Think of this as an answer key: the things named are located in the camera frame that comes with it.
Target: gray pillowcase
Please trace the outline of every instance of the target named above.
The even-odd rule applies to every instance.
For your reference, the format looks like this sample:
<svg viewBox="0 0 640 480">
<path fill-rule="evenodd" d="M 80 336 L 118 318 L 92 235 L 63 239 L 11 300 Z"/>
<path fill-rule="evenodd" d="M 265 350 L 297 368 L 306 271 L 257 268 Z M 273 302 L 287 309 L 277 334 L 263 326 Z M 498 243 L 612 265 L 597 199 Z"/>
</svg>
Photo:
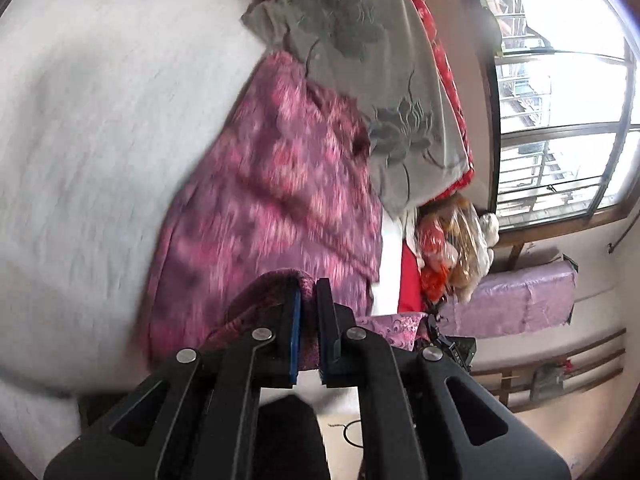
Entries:
<svg viewBox="0 0 640 480">
<path fill-rule="evenodd" d="M 386 211 L 428 202 L 468 170 L 451 104 L 411 0 L 268 0 L 244 23 L 357 99 L 371 140 L 372 185 Z"/>
</svg>

